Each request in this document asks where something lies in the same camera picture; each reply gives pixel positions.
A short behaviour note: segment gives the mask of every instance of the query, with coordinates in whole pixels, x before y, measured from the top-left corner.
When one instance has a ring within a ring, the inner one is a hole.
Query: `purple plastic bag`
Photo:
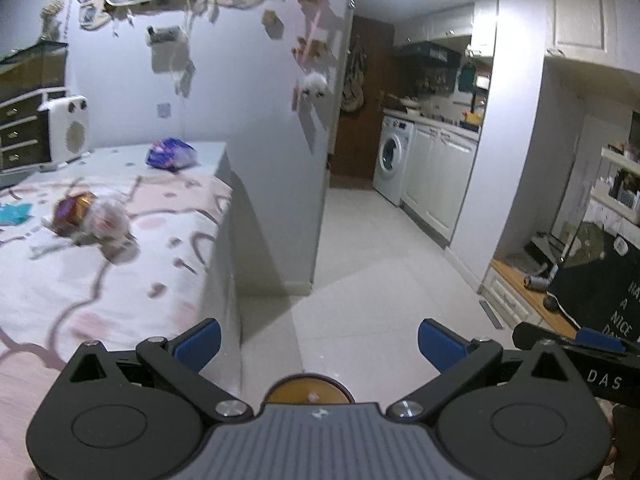
[[[177,171],[192,166],[197,161],[196,150],[174,137],[156,140],[146,154],[146,163],[159,170]]]

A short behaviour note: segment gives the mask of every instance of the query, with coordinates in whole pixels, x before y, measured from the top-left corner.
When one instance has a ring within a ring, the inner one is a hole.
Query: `bed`
[[[146,167],[146,145],[105,148],[0,191],[0,203],[33,204],[29,221],[0,228],[0,478],[36,478],[26,428],[84,340],[132,349],[215,317],[222,349],[201,373],[239,395],[230,170],[223,143],[194,147],[199,165],[177,174]],[[71,246],[30,259],[54,236],[41,218],[83,190],[126,194],[135,242]]]

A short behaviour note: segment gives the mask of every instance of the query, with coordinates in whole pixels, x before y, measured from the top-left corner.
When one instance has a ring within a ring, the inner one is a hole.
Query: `gray ribbed panel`
[[[313,414],[324,410],[328,415]],[[268,404],[222,426],[176,480],[470,480],[420,426],[384,419],[376,404]]]

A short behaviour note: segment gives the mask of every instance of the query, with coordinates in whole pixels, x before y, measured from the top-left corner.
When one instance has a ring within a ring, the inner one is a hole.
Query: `silver screw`
[[[414,418],[419,416],[424,408],[414,400],[398,400],[391,411],[400,418]]]
[[[216,413],[224,417],[244,415],[248,409],[245,402],[237,399],[222,400],[216,405]]]

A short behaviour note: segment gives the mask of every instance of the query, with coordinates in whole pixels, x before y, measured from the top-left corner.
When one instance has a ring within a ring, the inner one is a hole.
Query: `brown door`
[[[394,26],[355,16],[351,45],[359,37],[367,56],[365,103],[351,113],[340,112],[338,132],[332,157],[332,174],[373,179],[382,127],[382,110],[378,109],[380,91],[398,91],[394,86]]]

